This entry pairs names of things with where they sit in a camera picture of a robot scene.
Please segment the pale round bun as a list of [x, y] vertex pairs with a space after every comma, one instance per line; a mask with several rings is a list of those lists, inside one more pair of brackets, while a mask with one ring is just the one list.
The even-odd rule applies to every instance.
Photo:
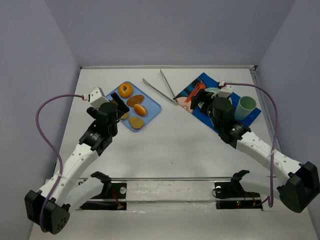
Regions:
[[126, 120], [129, 116], [130, 116], [130, 112], [128, 111], [128, 112], [126, 112], [125, 114], [123, 114], [120, 119], [121, 119], [122, 121], [124, 121], [124, 120]]

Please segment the golden bread roll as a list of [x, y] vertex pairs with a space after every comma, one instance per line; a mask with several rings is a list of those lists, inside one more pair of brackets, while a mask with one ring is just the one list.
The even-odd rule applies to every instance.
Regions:
[[146, 116], [148, 113], [147, 108], [141, 104], [135, 104], [133, 106], [133, 109], [139, 116], [142, 117]]

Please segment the round seeded bread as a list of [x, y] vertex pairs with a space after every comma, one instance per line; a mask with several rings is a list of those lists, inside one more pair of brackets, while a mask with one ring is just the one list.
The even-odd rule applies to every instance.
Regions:
[[135, 130], [141, 129], [145, 124], [144, 120], [137, 116], [130, 116], [128, 121]]

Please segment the metal tongs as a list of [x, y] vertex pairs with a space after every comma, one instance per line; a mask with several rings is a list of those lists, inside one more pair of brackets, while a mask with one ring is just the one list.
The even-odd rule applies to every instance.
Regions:
[[169, 78], [170, 68], [143, 68], [142, 82], [163, 99], [178, 105], [173, 89], [174, 81]]

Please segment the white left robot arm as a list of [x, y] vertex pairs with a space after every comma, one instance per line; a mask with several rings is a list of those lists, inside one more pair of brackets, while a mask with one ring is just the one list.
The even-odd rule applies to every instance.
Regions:
[[86, 201], [98, 195], [112, 194], [112, 179], [96, 171], [81, 185], [76, 185], [83, 172], [102, 155], [118, 133], [118, 122], [129, 107], [115, 92], [109, 101], [102, 89], [94, 88], [82, 95], [90, 107], [86, 112], [94, 119], [70, 157], [58, 158], [59, 170], [38, 191], [30, 190], [25, 198], [27, 218], [44, 233], [58, 234], [67, 224], [70, 214]]

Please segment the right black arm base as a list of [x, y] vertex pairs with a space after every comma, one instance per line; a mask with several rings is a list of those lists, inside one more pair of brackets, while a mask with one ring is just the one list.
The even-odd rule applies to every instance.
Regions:
[[241, 186], [241, 180], [249, 173], [248, 170], [241, 170], [230, 181], [214, 184], [211, 194], [216, 199], [217, 210], [263, 209], [260, 194], [247, 192]]

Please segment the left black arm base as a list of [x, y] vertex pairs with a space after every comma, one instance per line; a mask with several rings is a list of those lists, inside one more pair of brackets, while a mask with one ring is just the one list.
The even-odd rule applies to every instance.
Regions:
[[126, 182], [112, 182], [108, 175], [99, 171], [92, 173], [90, 177], [99, 180], [102, 190], [81, 205], [79, 207], [81, 210], [125, 211], [127, 209]]

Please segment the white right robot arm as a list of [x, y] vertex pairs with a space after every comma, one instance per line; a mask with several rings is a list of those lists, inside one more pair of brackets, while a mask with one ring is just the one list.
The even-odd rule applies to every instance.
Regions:
[[235, 108], [226, 97], [200, 89], [191, 97], [190, 108], [202, 103], [200, 111], [208, 115], [223, 142], [250, 156], [270, 171], [266, 191], [291, 211], [301, 213], [320, 193], [317, 167], [307, 161], [291, 159], [261, 140], [251, 129], [234, 117]]

